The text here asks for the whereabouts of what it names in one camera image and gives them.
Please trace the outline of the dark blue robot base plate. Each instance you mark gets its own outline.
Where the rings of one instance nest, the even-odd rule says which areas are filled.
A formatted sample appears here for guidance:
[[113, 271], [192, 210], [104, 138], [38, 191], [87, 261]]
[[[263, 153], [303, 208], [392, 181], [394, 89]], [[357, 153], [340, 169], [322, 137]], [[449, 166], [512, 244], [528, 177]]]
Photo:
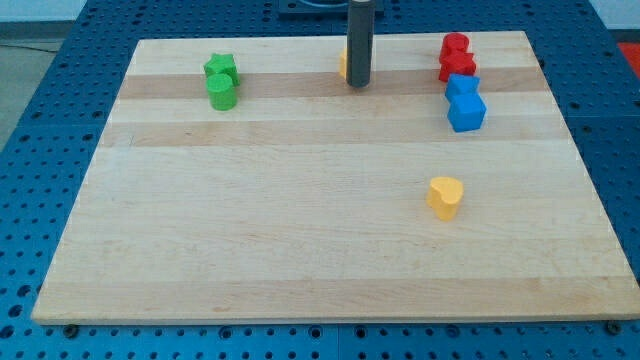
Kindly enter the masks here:
[[373, 9], [376, 17], [385, 14], [384, 0], [277, 0], [274, 2], [277, 15], [281, 19], [302, 17], [336, 18], [347, 15], [350, 7], [367, 5]]

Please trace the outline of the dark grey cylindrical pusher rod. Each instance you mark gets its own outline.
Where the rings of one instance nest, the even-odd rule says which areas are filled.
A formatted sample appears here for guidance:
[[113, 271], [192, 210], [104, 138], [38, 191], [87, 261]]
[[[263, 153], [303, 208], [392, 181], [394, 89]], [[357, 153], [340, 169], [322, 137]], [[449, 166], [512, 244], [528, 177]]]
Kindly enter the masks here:
[[354, 88], [370, 82], [375, 7], [374, 0], [350, 0], [348, 4], [346, 81]]

